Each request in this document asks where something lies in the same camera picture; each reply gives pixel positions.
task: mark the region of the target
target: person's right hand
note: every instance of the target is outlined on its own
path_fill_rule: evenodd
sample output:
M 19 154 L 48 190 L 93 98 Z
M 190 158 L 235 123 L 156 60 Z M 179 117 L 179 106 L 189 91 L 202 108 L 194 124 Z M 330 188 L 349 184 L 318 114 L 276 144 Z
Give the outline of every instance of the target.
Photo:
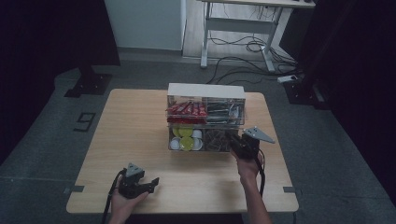
M 244 185 L 249 182 L 256 183 L 256 176 L 259 173 L 259 167 L 254 160 L 239 159 L 231 150 L 231 154 L 236 158 L 236 165 L 238 166 L 238 174 L 241 176 L 241 183 Z M 257 155 L 260 163 L 263 163 L 263 158 L 260 153 Z

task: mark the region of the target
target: wooden table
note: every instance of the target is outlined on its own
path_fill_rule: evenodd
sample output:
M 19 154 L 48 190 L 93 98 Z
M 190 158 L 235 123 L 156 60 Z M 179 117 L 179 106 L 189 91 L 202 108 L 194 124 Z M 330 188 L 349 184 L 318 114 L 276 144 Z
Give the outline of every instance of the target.
M 251 34 L 264 34 L 268 35 L 268 39 L 264 40 L 265 46 L 262 46 L 262 56 L 264 57 L 268 71 L 275 72 L 272 62 L 272 56 L 269 52 L 272 41 L 276 32 L 276 27 L 279 23 L 280 16 L 284 7 L 292 8 L 313 8 L 315 3 L 311 1 L 306 3 L 304 0 L 198 0 L 206 2 L 206 15 L 205 15 L 205 32 L 204 42 L 201 51 L 201 67 L 207 67 L 207 35 L 209 30 L 214 31 L 228 31 L 240 32 Z M 237 20 L 229 18 L 213 18 L 211 17 L 211 7 L 213 3 L 224 4 L 240 4 L 240 5 L 254 5 L 254 6 L 267 6 L 276 7 L 276 15 L 272 21 L 252 21 L 252 20 Z
M 160 178 L 155 192 L 134 210 L 137 214 L 247 211 L 230 153 L 168 149 L 166 96 L 167 91 L 150 90 L 110 93 L 76 181 L 84 189 L 72 192 L 69 213 L 103 213 L 112 181 L 129 162 L 146 171 L 140 183 Z M 294 212 L 299 205 L 295 194 L 283 189 L 292 184 L 265 99 L 257 92 L 246 97 L 244 127 L 258 126 L 276 141 L 261 142 L 266 157 L 264 202 L 269 212 Z

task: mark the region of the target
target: person's right arm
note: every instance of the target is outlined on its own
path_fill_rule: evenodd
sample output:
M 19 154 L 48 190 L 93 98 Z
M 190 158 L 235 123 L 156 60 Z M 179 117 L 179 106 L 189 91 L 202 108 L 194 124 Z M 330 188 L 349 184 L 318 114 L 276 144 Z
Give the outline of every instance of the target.
M 267 212 L 262 196 L 257 187 L 256 176 L 259 168 L 254 160 L 241 160 L 233 152 L 238 166 L 241 184 L 245 191 L 247 200 L 247 214 L 251 224 L 272 224 L 271 218 Z

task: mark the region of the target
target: human hand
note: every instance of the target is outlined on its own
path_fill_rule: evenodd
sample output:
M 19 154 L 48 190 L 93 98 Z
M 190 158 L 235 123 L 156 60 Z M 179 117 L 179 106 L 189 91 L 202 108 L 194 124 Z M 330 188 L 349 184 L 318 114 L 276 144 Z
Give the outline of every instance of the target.
M 259 167 L 254 160 L 239 159 L 235 152 L 231 150 L 231 154 L 236 158 L 236 165 L 238 166 L 238 174 L 241 176 L 242 185 L 249 183 L 256 184 L 256 176 L 259 173 Z M 260 153 L 257 154 L 259 162 L 263 165 L 263 157 Z
M 114 189 L 113 196 L 111 197 L 111 219 L 109 224 L 121 224 L 128 219 L 132 214 L 134 207 L 145 200 L 149 195 L 148 192 L 144 192 L 134 199 L 127 199 L 120 195 L 119 185 L 122 176 L 117 180 L 116 188 Z

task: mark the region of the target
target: table leg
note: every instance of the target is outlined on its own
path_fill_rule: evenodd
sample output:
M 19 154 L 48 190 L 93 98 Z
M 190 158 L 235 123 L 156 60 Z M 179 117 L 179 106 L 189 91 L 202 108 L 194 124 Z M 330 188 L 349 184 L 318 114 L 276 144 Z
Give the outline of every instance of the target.
M 270 54 L 269 49 L 271 48 L 271 44 L 276 32 L 276 27 L 279 24 L 280 15 L 282 15 L 282 10 L 283 7 L 277 8 L 276 18 L 273 22 L 273 26 L 271 27 L 271 31 L 269 33 L 267 43 L 265 44 L 265 46 L 262 46 L 262 55 L 264 56 L 264 60 L 265 63 L 267 64 L 268 71 L 272 73 L 275 72 L 275 68 L 272 62 L 272 55 Z
M 205 17 L 205 33 L 204 33 L 204 42 L 202 43 L 201 50 L 201 68 L 207 68 L 207 21 L 210 20 L 210 3 L 207 3 L 206 9 L 206 17 Z

